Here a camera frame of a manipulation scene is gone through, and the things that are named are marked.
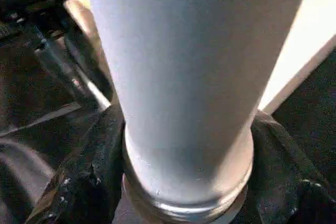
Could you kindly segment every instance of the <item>white cylinder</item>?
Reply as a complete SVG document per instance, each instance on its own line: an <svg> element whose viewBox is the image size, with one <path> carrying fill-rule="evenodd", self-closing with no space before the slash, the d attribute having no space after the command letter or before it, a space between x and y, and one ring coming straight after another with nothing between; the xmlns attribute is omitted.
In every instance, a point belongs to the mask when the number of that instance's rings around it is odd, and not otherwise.
<svg viewBox="0 0 336 224"><path fill-rule="evenodd" d="M301 0L91 0L127 129L125 168L173 221L245 186L249 127Z"/></svg>

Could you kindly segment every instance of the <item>metal surface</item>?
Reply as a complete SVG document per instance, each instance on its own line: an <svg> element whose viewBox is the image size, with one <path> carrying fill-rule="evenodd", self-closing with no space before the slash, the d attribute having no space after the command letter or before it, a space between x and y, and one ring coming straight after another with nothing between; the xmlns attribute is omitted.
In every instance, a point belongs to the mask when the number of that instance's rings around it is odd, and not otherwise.
<svg viewBox="0 0 336 224"><path fill-rule="evenodd" d="M247 182L249 127L300 1L91 0L127 124L125 172L163 219L195 222L197 209L211 221Z"/></svg>

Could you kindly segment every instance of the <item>cylindrical base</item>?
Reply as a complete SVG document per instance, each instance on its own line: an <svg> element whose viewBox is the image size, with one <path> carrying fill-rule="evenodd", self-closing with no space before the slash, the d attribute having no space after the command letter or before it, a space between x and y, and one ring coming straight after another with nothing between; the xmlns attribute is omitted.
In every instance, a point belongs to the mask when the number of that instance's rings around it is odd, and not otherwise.
<svg viewBox="0 0 336 224"><path fill-rule="evenodd" d="M135 209L149 223L210 223L222 215L224 217L221 217L221 220L225 221L221 223L228 223L239 212L245 200L241 195L245 195L243 191L246 190L253 163L253 140L250 130L247 130L247 134L242 134L230 150L223 150L226 153L225 165L216 171L215 176L207 177L205 181L193 176L177 177L174 173L158 172L155 164L143 163L141 156L132 148L127 129L123 149L125 190ZM158 152L161 159L165 159L166 150ZM211 170L212 167L205 166L204 169ZM141 181L144 178L150 181L149 191L142 186L144 183ZM164 190L167 190L171 197L181 197L182 200L170 201Z"/></svg>
<svg viewBox="0 0 336 224"><path fill-rule="evenodd" d="M132 189L132 186L130 185L129 181L125 176L123 177L123 186L125 192L127 193L129 201L132 203L134 208L147 223L150 224L189 223L188 221L183 220L177 221L175 218L172 218L172 216L168 216L164 212L159 212L157 209L150 206L148 202L146 202L143 198L141 198ZM206 220L196 220L193 223L211 223L211 224L230 223L241 210L241 207L243 206L246 199L247 189L248 187L245 186L243 190L240 192L240 194L237 196L235 201L232 203L232 205L224 213L221 214L218 213L217 215L213 215L211 218L208 218Z"/></svg>

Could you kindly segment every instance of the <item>white wall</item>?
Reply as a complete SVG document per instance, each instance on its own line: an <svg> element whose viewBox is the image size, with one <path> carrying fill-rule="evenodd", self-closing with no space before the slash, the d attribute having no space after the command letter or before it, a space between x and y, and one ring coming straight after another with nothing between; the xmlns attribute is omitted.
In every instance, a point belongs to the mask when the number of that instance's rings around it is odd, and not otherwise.
<svg viewBox="0 0 336 224"><path fill-rule="evenodd" d="M336 0L303 0L259 108L272 113L336 46L335 34Z"/></svg>

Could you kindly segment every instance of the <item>white pipe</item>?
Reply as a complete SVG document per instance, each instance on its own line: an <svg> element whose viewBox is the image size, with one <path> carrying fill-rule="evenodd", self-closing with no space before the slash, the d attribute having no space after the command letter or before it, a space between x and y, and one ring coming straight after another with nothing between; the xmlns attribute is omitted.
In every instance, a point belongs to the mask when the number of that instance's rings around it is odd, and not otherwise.
<svg viewBox="0 0 336 224"><path fill-rule="evenodd" d="M247 183L249 127L300 1L91 0L125 172L163 219L213 220Z"/></svg>

